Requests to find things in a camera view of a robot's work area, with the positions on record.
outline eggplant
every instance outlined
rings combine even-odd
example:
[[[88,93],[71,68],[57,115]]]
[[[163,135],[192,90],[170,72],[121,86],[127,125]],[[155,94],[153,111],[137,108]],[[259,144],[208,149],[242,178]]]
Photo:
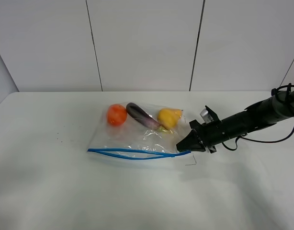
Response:
[[[134,120],[141,123],[143,126],[150,128],[151,130],[164,130],[164,127],[159,122],[149,116],[149,114],[137,104],[132,102],[128,103],[126,111]]]

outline white table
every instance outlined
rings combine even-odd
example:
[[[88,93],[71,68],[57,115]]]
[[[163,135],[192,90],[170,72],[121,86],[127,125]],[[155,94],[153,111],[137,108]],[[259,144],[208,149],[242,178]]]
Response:
[[[269,92],[13,93],[0,105],[1,230],[294,230],[294,135],[150,161],[87,153],[104,105],[142,102],[219,118]],[[287,136],[294,119],[250,138]]]

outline wire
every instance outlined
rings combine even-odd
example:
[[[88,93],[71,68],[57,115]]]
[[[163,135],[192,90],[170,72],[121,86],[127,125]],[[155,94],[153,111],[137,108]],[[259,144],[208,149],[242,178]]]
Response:
[[[292,85],[291,83],[289,83],[288,85],[284,85],[284,86],[281,86],[281,87],[279,87],[279,88],[277,88],[277,89],[274,89],[274,95],[275,95],[277,101],[279,101],[279,102],[282,103],[282,104],[286,104],[288,110],[290,111],[290,113],[294,115],[294,111],[292,110],[292,106],[291,106],[291,102],[290,102],[290,98],[289,98],[289,94],[290,94],[290,92],[291,92],[291,88],[292,88],[292,87],[294,87],[294,85]],[[278,96],[278,92],[279,92],[279,90],[282,89],[282,88],[287,88],[287,89],[286,89],[286,95],[285,95],[285,100],[284,100],[284,101],[282,101],[282,100],[279,98],[279,96]],[[288,136],[286,136],[285,138],[280,139],[280,140],[275,140],[275,141],[253,140],[253,139],[245,138],[245,137],[244,137],[245,135],[243,135],[243,136],[238,136],[238,137],[235,139],[235,145],[236,145],[235,149],[231,149],[231,148],[229,148],[227,145],[224,144],[224,142],[223,142],[222,144],[223,144],[223,146],[224,146],[227,150],[235,151],[235,150],[237,150],[237,141],[238,141],[240,138],[241,138],[241,139],[244,139],[244,140],[249,140],[249,141],[253,141],[253,142],[258,142],[258,143],[268,143],[268,144],[272,144],[272,143],[279,143],[279,142],[285,141],[285,140],[287,140],[288,138],[290,138],[293,134],[294,134],[294,127],[293,127],[291,133],[290,133]]]

